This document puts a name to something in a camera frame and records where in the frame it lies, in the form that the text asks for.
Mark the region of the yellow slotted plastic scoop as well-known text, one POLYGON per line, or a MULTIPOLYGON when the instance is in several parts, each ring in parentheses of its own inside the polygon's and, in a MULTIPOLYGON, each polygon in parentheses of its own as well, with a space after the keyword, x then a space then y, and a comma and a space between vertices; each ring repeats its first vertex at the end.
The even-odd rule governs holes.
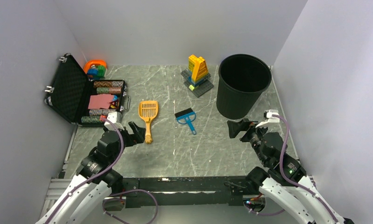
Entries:
POLYGON ((139 117, 145 122, 145 143, 151 144, 153 142, 151 134, 151 123, 156 118, 159 111, 158 101, 141 101, 139 103, 138 114, 139 117))

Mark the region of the black ribbed waste bin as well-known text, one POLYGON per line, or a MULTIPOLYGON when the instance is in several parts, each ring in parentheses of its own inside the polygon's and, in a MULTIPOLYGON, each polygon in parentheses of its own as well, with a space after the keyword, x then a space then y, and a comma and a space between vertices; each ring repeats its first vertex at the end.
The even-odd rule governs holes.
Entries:
POLYGON ((246 116, 272 82, 266 63, 247 54, 226 57, 219 65, 218 76, 216 106, 227 119, 246 116))

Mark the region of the blue hand brush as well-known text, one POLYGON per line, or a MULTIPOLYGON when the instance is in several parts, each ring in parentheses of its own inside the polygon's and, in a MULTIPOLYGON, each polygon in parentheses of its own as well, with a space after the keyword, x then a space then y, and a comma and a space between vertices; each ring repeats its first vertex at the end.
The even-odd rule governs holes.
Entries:
POLYGON ((190 131, 193 135, 196 135, 197 132, 192 124, 192 122, 197 118, 196 113, 193 111, 192 108, 188 108, 182 110, 180 112, 175 113, 175 118, 178 124, 181 125, 188 125, 190 131))

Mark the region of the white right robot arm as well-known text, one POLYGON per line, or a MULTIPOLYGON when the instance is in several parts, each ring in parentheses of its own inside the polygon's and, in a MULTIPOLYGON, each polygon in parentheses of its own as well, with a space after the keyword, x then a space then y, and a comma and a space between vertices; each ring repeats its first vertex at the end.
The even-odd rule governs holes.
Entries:
POLYGON ((289 124, 280 115, 256 123, 248 119, 227 122, 229 137, 245 134, 262 167, 253 168, 243 185, 234 187, 252 194, 260 193, 289 213, 299 224, 352 224, 338 214, 318 192, 300 162, 287 154, 289 124))

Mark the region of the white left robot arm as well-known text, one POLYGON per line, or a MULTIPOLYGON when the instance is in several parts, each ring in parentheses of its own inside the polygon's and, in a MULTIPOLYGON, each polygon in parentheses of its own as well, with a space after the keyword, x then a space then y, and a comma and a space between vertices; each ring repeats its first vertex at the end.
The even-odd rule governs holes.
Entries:
POLYGON ((144 143, 146 129, 128 123, 129 133, 119 123, 104 128, 96 146, 82 159, 75 175, 54 205, 39 220, 39 224, 79 224, 98 203, 116 196, 134 184, 113 170, 126 147, 144 143))

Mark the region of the black poker chip case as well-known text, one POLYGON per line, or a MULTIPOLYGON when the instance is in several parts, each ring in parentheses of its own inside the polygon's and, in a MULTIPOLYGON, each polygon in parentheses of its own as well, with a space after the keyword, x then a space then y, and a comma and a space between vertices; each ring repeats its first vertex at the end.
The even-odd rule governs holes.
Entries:
POLYGON ((58 60, 52 83, 45 88, 44 102, 67 122, 81 127, 103 127, 100 116, 106 116, 111 111, 123 114, 130 109, 131 98, 127 95, 124 80, 90 79, 70 53, 58 60), (88 106, 91 96, 98 95, 98 84, 102 82, 109 88, 115 83, 120 93, 114 94, 114 108, 109 106, 105 113, 98 113, 97 109, 89 109, 88 106))

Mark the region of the yellow block tower on plate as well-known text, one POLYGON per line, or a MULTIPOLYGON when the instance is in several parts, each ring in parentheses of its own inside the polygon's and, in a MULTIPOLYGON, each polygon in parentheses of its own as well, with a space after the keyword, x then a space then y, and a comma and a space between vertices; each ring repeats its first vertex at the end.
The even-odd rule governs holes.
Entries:
POLYGON ((184 85, 197 97, 201 97, 210 91, 214 85, 209 80, 209 73, 206 60, 203 57, 190 55, 188 57, 188 66, 181 72, 184 78, 184 85))

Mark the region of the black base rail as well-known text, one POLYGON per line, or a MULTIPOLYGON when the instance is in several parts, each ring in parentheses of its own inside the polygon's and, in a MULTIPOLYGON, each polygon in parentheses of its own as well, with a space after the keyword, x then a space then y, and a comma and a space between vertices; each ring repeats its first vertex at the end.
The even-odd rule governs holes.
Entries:
POLYGON ((107 199, 120 199, 126 208, 227 204, 242 206, 259 195, 245 176, 124 178, 107 199))

